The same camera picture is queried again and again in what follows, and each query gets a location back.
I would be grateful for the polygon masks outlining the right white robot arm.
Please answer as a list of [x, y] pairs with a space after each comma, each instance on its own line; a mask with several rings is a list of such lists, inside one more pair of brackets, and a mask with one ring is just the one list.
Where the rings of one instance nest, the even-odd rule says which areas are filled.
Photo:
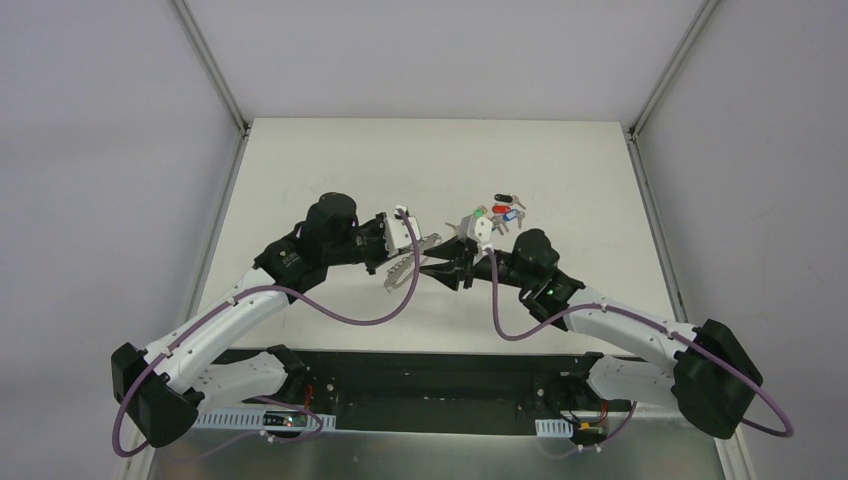
[[584, 356], [584, 369], [567, 384], [580, 409], [604, 400], [674, 408], [700, 431], [728, 439], [762, 391], [762, 374], [727, 325], [677, 323], [610, 299], [559, 269], [560, 255], [541, 229], [520, 234], [509, 252], [452, 238], [424, 253], [439, 261], [424, 274], [452, 290], [476, 280], [491, 282], [494, 294], [515, 287], [541, 328], [552, 325], [632, 354], [630, 360]]

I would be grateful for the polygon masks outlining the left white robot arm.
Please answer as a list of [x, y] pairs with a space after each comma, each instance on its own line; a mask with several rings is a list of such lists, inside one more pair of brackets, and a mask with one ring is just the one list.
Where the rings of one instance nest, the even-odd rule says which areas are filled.
[[324, 282], [335, 266], [362, 264], [375, 274], [402, 254], [417, 260], [419, 238], [417, 220], [403, 206], [360, 222], [351, 197], [323, 194], [213, 304], [143, 348], [125, 343], [112, 353], [113, 395], [119, 404], [114, 451], [128, 458], [147, 447], [164, 447], [219, 405], [267, 395], [281, 404], [297, 402], [304, 394], [306, 367], [285, 346], [229, 365], [217, 364], [218, 357], [257, 324], [296, 302], [357, 325], [358, 320], [331, 311], [306, 292]]

